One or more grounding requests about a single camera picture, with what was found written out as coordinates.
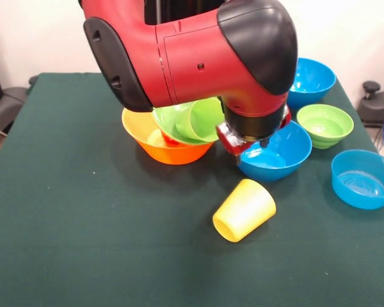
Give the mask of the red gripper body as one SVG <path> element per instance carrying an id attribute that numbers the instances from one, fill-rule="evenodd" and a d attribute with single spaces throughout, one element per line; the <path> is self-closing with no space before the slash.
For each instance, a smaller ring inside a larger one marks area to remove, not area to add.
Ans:
<path id="1" fill-rule="evenodd" d="M 241 155 L 253 144 L 270 139 L 291 121 L 291 112 L 283 105 L 276 112 L 261 117 L 244 117 L 222 105 L 225 120 L 216 126 L 216 133 L 225 150 Z"/>

